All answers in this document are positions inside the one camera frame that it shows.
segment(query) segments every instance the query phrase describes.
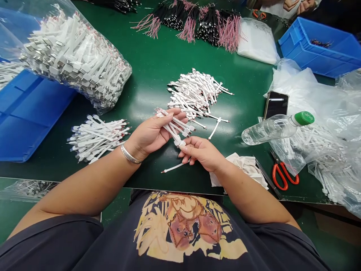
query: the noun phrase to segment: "green table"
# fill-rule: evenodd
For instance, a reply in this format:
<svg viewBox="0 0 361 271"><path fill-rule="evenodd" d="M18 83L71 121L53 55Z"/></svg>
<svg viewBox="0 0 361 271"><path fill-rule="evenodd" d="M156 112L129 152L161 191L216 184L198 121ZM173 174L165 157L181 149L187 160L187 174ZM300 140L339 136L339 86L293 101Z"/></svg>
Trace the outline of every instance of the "green table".
<svg viewBox="0 0 361 271"><path fill-rule="evenodd" d="M133 67L133 74L125 85L124 91L109 113L102 116L106 121L126 118L131 126L137 127L153 115L155 107L167 107L170 94L167 84L175 81L181 73L192 68L211 74L224 86L235 93L234 96L221 94L216 106L212 107L214 116L221 116L231 123L220 123L212 137L212 143L224 156L233 152L244 156L256 156L264 169L271 175L273 159L269 144L246 146L242 144L241 132L257 123L265 107L263 94L272 81L272 66L251 59L230 54L223 48L212 47L203 41L189 44L176 37L175 30L162 26L158 37L153 40L140 32L130 29L130 21L140 21L153 4L143 4L138 14L123 15L107 8L100 8L84 2L75 2L78 9L89 22L119 49ZM281 22L269 19L269 24L278 39L285 32ZM23 164L0 163L0 177L25 178L34 180L62 181L80 170L85 163L77 163L66 138L70 128L86 120L88 114L96 111L81 95L60 117L48 136ZM208 138L216 125L216 120L205 118L201 121L208 130L197 127L194 135ZM126 183L126 187L169 190L223 195L223 189L211 187L209 173L199 163L184 165L174 171L161 174L164 169L178 165L178 149L168 142L161 150L153 153L144 161L140 169ZM321 191L321 184L307 169L300 173L300 184L290 185L283 192L286 200L300 202L328 203Z"/></svg>

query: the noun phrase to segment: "graphic print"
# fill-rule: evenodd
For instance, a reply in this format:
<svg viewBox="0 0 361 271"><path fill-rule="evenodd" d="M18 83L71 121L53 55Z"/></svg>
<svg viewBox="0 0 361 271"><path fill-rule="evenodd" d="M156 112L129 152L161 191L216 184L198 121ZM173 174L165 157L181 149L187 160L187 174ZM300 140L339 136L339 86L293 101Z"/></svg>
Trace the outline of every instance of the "graphic print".
<svg viewBox="0 0 361 271"><path fill-rule="evenodd" d="M241 239L228 242L230 218L214 201L168 192L153 192L135 229L139 256L183 262L202 250L205 257L238 259L247 252Z"/></svg>

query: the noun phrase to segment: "plastic bottle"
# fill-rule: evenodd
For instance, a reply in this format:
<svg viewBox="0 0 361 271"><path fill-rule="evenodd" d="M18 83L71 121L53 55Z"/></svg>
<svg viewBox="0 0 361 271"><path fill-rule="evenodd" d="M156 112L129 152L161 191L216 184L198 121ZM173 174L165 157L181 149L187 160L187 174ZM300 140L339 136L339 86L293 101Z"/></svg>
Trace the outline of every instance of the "plastic bottle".
<svg viewBox="0 0 361 271"><path fill-rule="evenodd" d="M248 145L258 145L274 139L283 139L293 136L297 127L311 124L314 116L307 111L292 116L274 115L242 132L242 139Z"/></svg>

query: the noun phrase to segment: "red scissors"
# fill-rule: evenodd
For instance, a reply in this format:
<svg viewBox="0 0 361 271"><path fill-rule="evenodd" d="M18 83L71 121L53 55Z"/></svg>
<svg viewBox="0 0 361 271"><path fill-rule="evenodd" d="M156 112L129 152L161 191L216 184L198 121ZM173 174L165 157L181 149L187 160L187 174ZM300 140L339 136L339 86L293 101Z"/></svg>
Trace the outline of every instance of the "red scissors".
<svg viewBox="0 0 361 271"><path fill-rule="evenodd" d="M283 191L286 191L286 190L288 189L288 183L287 183L286 178L285 178L285 176L283 175L282 171L279 169L279 165L281 166L281 168L282 168L284 174L286 175L287 179L288 179L292 184L299 184L299 183L300 183L300 178L298 177L298 174L296 175L295 180L293 180L293 179L291 178L291 176L288 174L288 171L287 171L287 169L286 169L285 163L282 162L282 161L280 161L272 150L270 150L270 151L271 151L271 154L272 154L272 156L273 156L273 158L274 158L274 160L275 160L275 162L276 162L275 165L273 166L273 170L272 170L272 178L273 178L273 182L275 183L275 185L276 185L279 189L281 189L281 190L283 190ZM281 177L281 179L282 179L282 181L283 181L283 187L281 187L281 186L278 184L278 182L277 182L277 179L276 179L276 171L278 172L279 176Z"/></svg>
<svg viewBox="0 0 361 271"><path fill-rule="evenodd" d="M253 11L253 16L256 17L258 21L262 21L262 20L266 19L266 17L267 17L266 13L264 13L258 9L255 9Z"/></svg>

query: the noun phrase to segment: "dark t-shirt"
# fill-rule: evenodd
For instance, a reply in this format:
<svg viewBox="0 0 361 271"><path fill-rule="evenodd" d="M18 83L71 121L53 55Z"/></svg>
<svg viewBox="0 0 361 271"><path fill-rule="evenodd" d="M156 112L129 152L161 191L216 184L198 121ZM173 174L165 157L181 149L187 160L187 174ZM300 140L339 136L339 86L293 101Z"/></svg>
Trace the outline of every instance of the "dark t-shirt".
<svg viewBox="0 0 361 271"><path fill-rule="evenodd" d="M0 270L329 270L287 224L246 224L221 204L153 192L103 230L82 215L50 218L0 248Z"/></svg>

